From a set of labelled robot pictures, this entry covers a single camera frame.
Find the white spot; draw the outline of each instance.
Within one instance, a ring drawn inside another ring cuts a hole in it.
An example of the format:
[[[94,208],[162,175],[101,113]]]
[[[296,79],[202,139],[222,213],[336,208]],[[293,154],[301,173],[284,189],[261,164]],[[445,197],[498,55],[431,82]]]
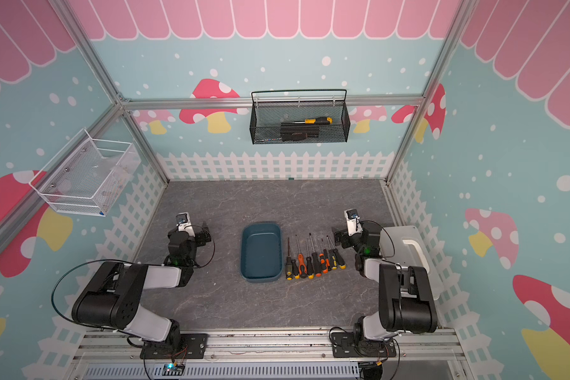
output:
[[[205,115],[194,114],[194,116],[192,117],[192,120],[194,120],[195,123],[198,123],[199,121],[201,121],[204,118],[205,118]]]
[[[562,234],[561,232],[557,232],[555,235],[553,235],[553,238],[558,243],[563,243],[564,241],[566,241],[566,236],[564,234]]]
[[[20,184],[27,184],[34,178],[34,172],[31,170],[17,171],[13,173],[13,177]]]
[[[19,249],[21,255],[25,258],[31,258],[34,255],[34,246],[36,245],[36,237],[29,237],[21,243],[21,248]]]
[[[503,233],[500,230],[500,228],[498,227],[494,227],[491,231],[490,231],[490,235],[492,235],[492,237],[496,240],[500,239],[503,237]]]
[[[502,256],[500,258],[500,264],[503,266],[504,269],[510,269],[511,268],[510,260],[504,256]]]
[[[536,317],[540,319],[542,322],[544,322],[547,326],[551,324],[551,317],[549,316],[547,309],[545,309],[543,305],[532,300],[526,301],[523,305],[526,308],[528,308],[528,310],[530,310],[532,314],[536,315]]]
[[[519,233],[517,231],[511,232],[509,234],[509,239],[511,240],[511,243],[519,245]]]
[[[557,179],[557,188],[563,192],[570,191],[570,176],[565,175]]]
[[[232,91],[232,88],[230,88],[228,85],[226,85],[222,82],[219,82],[218,87],[219,87],[219,90],[222,91],[224,94],[228,94],[230,91]]]

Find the black robot arm segment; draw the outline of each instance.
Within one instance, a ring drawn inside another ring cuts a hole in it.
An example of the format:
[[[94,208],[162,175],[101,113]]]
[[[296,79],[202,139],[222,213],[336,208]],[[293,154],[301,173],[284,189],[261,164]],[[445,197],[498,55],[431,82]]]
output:
[[[77,323],[123,330],[133,320],[142,297],[147,265],[105,262],[72,307]]]

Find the screwdriver in basket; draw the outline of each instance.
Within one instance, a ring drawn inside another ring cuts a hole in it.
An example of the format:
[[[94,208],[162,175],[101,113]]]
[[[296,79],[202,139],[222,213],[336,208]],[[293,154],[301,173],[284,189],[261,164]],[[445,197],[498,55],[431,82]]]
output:
[[[323,245],[323,239],[321,238],[321,247],[323,248],[323,253],[325,254],[325,264],[327,265],[327,270],[334,270],[337,267],[335,266],[335,263],[329,262],[329,254],[327,253],[327,249],[325,249],[325,245]]]
[[[300,277],[306,278],[308,274],[306,273],[306,265],[304,264],[304,255],[302,255],[302,250],[300,249],[300,241],[298,236],[295,236],[295,241],[298,243],[298,262],[300,263]]]
[[[335,256],[335,261],[338,263],[338,266],[340,267],[340,269],[345,269],[346,268],[346,263],[344,262],[344,258],[342,257],[342,255],[340,254],[340,252],[338,251],[338,248],[335,247],[335,244],[333,241],[331,241],[331,237],[329,237],[329,235],[327,235],[327,240],[331,243],[331,245],[333,246],[333,248],[331,249],[331,253],[332,253],[332,257]]]
[[[312,234],[309,233],[308,238],[311,240],[312,244],[312,267],[315,271],[315,276],[321,277],[321,264],[319,261],[319,254],[315,250],[315,243],[312,241]]]

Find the light blue wall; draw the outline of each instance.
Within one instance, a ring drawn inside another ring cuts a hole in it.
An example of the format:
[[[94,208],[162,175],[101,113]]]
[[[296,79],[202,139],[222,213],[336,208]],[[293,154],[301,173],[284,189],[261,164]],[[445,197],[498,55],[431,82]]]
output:
[[[533,357],[522,330],[544,331],[548,326],[518,299],[513,279],[524,275],[570,293],[570,190],[557,186],[560,177],[570,176],[570,130],[547,115],[544,102],[524,98],[515,80],[501,79],[492,64],[480,62],[473,50],[459,47],[447,70],[442,84],[448,113],[441,136],[434,140],[427,133],[423,144],[413,142],[404,160],[411,171],[412,190],[420,192],[419,204],[403,205],[406,218],[426,225],[415,215],[426,208],[429,224],[438,229],[437,240],[444,242],[443,253],[452,259],[446,278],[459,274],[459,289],[469,293],[464,316],[459,310],[453,314],[442,307],[442,311],[448,325],[456,326],[463,348],[474,346],[467,359],[477,369],[475,374],[490,374],[477,378],[496,378],[500,363],[505,380],[547,380],[539,365],[561,364],[561,373],[570,367],[570,355],[550,355],[549,360],[560,364]],[[396,181],[405,183],[403,172]],[[398,191],[404,196],[403,188]],[[477,230],[467,224],[467,209],[512,217],[519,253],[511,269],[503,268],[494,247],[484,257],[475,253],[469,236]],[[559,243],[556,233],[563,234],[565,241]],[[434,259],[445,268],[443,257]],[[452,306],[448,300],[455,296],[446,291],[440,303]],[[472,312],[479,314],[478,331],[470,333]],[[556,317],[570,324],[570,317],[551,315],[551,320]],[[485,347],[474,338],[480,334]],[[484,347],[481,353],[477,347]]]
[[[428,36],[418,40],[363,36],[354,40],[334,36],[180,40],[171,36],[133,41],[108,37],[93,44],[122,94],[141,99],[188,98],[205,78],[227,84],[242,97],[259,90],[321,88],[346,88],[358,95],[420,94],[442,41]],[[324,57],[330,58],[328,66]]]

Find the screwdriver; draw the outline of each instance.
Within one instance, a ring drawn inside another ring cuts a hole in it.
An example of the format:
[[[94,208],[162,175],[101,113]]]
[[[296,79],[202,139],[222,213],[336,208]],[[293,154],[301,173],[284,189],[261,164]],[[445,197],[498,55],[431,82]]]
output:
[[[329,240],[331,245],[334,246],[334,248],[331,250],[331,252],[333,253],[333,255],[335,255],[335,261],[338,262],[338,266],[340,267],[340,269],[345,269],[346,263],[344,262],[344,258],[342,257],[342,255],[338,251],[338,248],[335,247],[334,242],[331,241],[331,238],[329,237],[329,235],[327,235],[327,240]]]
[[[321,264],[319,262],[319,256],[317,251],[315,250],[315,243],[312,241],[312,235],[308,234],[309,239],[311,240],[312,244],[312,267],[315,271],[315,275],[317,277],[321,277]]]
[[[308,278],[312,279],[315,277],[315,271],[312,268],[311,251],[308,250],[308,239],[306,239],[306,272],[308,272]]]
[[[285,263],[285,276],[288,280],[293,280],[292,273],[294,272],[294,263],[291,260],[289,252],[289,238],[287,238],[287,262]]]
[[[287,238],[287,256],[289,260],[292,260],[291,265],[294,267],[294,278],[297,280],[300,278],[300,272],[298,271],[298,267],[295,264],[295,259],[291,259],[291,249],[289,249],[289,238]]]
[[[298,243],[298,262],[300,263],[300,277],[306,278],[308,274],[306,273],[306,265],[304,265],[304,256],[302,255],[302,251],[300,249],[300,241],[298,240],[298,236],[295,236],[295,241]]]
[[[321,239],[321,247],[323,247],[323,253],[325,254],[325,263],[327,264],[327,270],[335,269],[336,267],[332,266],[329,262],[329,254],[327,253],[327,249],[325,249],[325,246],[323,245],[323,239]]]
[[[319,260],[321,262],[321,271],[323,273],[327,273],[331,270],[331,268],[325,262],[325,259],[326,259],[325,254],[323,252],[319,251]]]

